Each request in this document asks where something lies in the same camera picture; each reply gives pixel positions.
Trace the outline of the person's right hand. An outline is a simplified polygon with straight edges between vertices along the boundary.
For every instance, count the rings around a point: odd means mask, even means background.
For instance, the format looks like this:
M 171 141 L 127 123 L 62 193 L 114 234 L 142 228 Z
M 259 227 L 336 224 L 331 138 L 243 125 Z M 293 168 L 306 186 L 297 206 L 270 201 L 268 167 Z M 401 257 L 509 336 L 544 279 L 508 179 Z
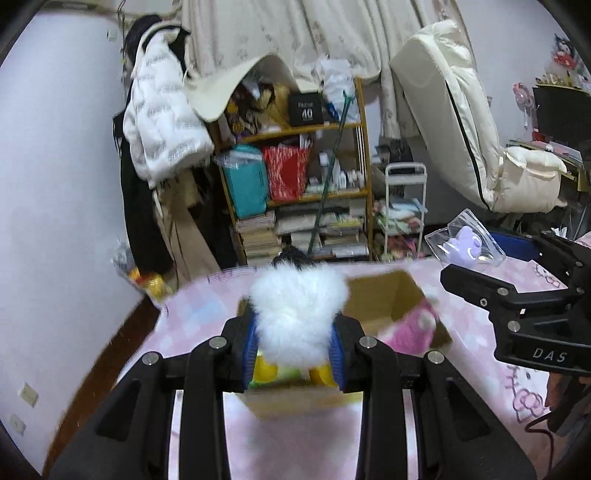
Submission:
M 550 430 L 557 432 L 573 408 L 573 401 L 582 391 L 578 377 L 550 373 L 547 382 L 545 406 L 550 409 L 551 416 L 547 421 Z

